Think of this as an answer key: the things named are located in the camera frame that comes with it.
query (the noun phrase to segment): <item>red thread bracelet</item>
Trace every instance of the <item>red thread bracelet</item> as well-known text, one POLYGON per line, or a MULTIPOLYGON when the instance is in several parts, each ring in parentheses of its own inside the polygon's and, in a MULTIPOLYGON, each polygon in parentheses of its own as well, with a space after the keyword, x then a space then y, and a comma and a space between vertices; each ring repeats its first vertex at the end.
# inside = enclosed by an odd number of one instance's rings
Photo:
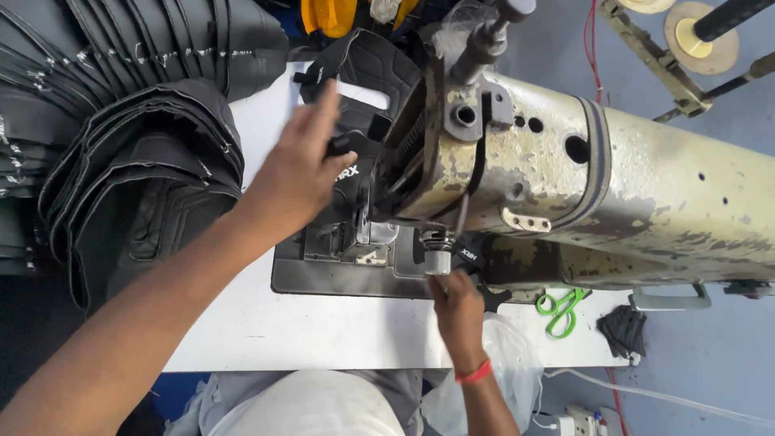
POLYGON ((479 369, 474 372, 470 372, 468 374, 458 374, 455 372, 455 381, 461 385, 467 385, 473 382, 478 382, 490 374, 492 374, 492 364, 490 363, 490 359, 487 359, 484 361, 482 366, 480 366, 479 369))

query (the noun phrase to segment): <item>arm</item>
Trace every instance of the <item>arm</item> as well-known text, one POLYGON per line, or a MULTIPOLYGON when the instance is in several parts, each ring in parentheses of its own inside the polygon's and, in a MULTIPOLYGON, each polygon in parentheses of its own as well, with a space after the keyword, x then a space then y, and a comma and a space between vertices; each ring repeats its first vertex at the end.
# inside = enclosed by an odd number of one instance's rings
POLYGON ((356 159, 323 160, 338 104, 331 82, 299 106, 234 209, 90 318, 2 411, 0 433, 115 434, 223 288, 328 204, 356 159))
MULTIPOLYGON (((439 318, 439 332, 454 371, 460 374, 476 371, 487 360, 482 347, 484 298, 468 274, 461 270, 448 276, 430 275, 428 285, 435 302, 433 309, 439 318)), ((463 398, 470 436, 519 436, 512 412, 492 374, 463 384, 463 398)))

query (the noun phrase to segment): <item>black strap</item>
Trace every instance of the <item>black strap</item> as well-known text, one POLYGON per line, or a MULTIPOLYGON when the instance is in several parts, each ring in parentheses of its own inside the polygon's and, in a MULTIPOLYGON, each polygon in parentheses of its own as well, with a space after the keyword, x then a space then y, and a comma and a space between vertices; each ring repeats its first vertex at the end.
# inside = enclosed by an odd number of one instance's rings
POLYGON ((581 201, 570 212, 552 221, 552 230, 548 233, 517 232, 511 237, 543 237, 577 225, 590 216, 608 193, 611 182, 611 139, 608 135, 608 122, 603 106, 591 100, 577 97, 587 117, 587 142, 590 146, 590 160, 587 165, 587 186, 581 201))

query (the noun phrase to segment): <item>industrial sewing machine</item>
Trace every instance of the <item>industrial sewing machine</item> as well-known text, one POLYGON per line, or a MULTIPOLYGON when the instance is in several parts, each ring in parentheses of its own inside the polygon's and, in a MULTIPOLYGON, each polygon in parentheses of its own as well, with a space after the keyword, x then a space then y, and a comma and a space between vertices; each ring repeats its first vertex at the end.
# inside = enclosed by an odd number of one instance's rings
POLYGON ((697 297, 631 300, 681 310, 710 306, 704 282, 771 293, 775 160, 485 71, 534 7, 498 2, 463 53, 437 51, 372 138, 381 152, 353 219, 278 246, 276 291, 427 298, 423 275, 462 263, 512 300, 693 284, 697 297))

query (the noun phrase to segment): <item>white plastic bag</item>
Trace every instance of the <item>white plastic bag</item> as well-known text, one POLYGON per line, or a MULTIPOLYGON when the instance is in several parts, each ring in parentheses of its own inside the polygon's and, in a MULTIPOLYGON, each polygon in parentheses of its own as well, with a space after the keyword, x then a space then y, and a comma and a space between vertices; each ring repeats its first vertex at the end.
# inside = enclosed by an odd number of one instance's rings
MULTIPOLYGON (((496 313, 484 314, 482 345, 490 356, 492 370, 506 405, 521 433, 530 424, 533 404, 539 392, 541 361, 533 344, 509 320, 496 313)), ((468 434, 463 390, 450 371, 441 385, 427 393, 420 403, 422 416, 442 436, 468 434)))

